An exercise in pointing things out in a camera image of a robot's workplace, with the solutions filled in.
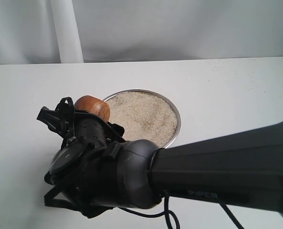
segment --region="metal bowl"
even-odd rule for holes
[[[152,91],[142,90],[142,89],[130,89],[130,90],[125,90],[125,91],[117,92],[117,93],[109,95],[103,101],[106,102],[106,101],[112,99],[113,97],[115,97],[115,96],[117,96],[119,94],[128,93],[128,92],[140,92],[140,93],[144,93],[144,94],[154,95],[154,96],[157,96],[157,97],[163,99],[164,101],[166,101],[169,104],[169,106],[171,107],[171,109],[175,113],[175,116],[176,116],[176,119],[177,119],[177,126],[176,126],[176,129],[174,131],[174,134],[173,134],[172,138],[169,140],[169,142],[167,142],[163,146],[163,148],[168,148],[174,142],[174,140],[177,138],[177,136],[179,135],[180,128],[181,128],[181,116],[180,116],[180,113],[179,113],[178,109],[176,108],[176,106],[169,99],[167,99],[166,97],[162,96],[161,94],[158,94],[158,93],[152,92]]]

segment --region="wooden object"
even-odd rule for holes
[[[110,107],[109,105],[93,96],[86,95],[81,97],[75,102],[76,110],[83,110],[94,115],[98,115],[105,122],[109,121],[110,118]]]

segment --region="piper logo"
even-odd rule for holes
[[[188,190],[188,194],[190,196],[201,197],[201,198],[208,198],[208,199],[218,199],[218,195],[213,192],[200,192],[200,191],[191,191]]]

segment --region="white wall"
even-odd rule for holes
[[[283,0],[73,5],[85,62],[283,56]],[[48,62],[60,62],[50,1],[0,0],[0,63]]]

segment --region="robotic arm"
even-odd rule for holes
[[[92,218],[114,207],[152,208],[173,196],[283,215],[283,122],[168,149],[126,142],[124,129],[63,99],[38,120],[63,139],[45,205]],[[69,201],[55,199],[63,193]]]

